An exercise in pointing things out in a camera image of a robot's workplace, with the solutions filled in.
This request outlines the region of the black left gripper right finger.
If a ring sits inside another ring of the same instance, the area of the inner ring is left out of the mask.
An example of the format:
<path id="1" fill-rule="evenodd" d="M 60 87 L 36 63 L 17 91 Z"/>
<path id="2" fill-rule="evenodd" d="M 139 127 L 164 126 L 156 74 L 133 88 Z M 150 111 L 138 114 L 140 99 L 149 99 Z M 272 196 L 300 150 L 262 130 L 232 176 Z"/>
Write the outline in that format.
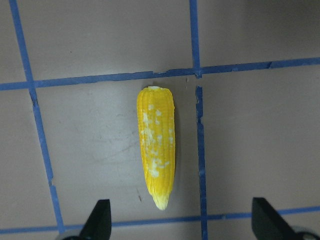
<path id="1" fill-rule="evenodd" d="M 257 240 L 303 239 L 263 197 L 252 199 L 251 228 Z"/>

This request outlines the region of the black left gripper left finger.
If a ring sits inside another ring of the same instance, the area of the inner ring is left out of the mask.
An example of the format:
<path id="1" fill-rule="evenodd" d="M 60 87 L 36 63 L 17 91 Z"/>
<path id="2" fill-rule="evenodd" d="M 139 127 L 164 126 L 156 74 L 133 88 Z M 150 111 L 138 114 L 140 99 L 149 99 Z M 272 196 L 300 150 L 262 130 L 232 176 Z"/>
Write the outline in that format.
<path id="1" fill-rule="evenodd" d="M 111 204 L 100 199 L 80 231 L 81 240 L 109 240 L 112 232 Z"/>

